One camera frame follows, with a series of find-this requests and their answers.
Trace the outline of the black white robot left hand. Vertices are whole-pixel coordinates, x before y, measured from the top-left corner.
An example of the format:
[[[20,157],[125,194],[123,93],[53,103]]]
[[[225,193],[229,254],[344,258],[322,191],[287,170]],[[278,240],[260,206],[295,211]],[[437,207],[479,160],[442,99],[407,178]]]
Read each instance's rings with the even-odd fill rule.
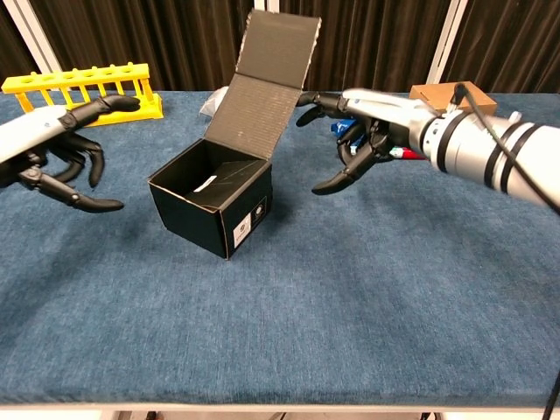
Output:
[[[73,109],[44,106],[1,125],[1,187],[19,183],[69,207],[91,214],[119,211],[116,199],[88,197],[68,184],[91,161],[88,183],[96,187],[105,166],[101,145],[78,133],[100,116],[135,112],[140,101],[124,94],[109,94]]]

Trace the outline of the black silver robot right hand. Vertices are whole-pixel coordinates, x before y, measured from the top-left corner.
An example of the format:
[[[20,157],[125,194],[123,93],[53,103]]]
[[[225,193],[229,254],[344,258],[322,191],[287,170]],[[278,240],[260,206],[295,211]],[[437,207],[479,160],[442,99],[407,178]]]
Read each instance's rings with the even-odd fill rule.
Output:
[[[363,176],[373,165],[390,159],[398,146],[422,155],[425,131],[440,114],[424,101],[365,88],[341,93],[308,91],[299,96],[299,107],[311,106],[296,122],[304,127],[329,116],[354,119],[353,126],[337,141],[337,152],[345,167],[332,178],[312,188],[316,195],[338,193]]]

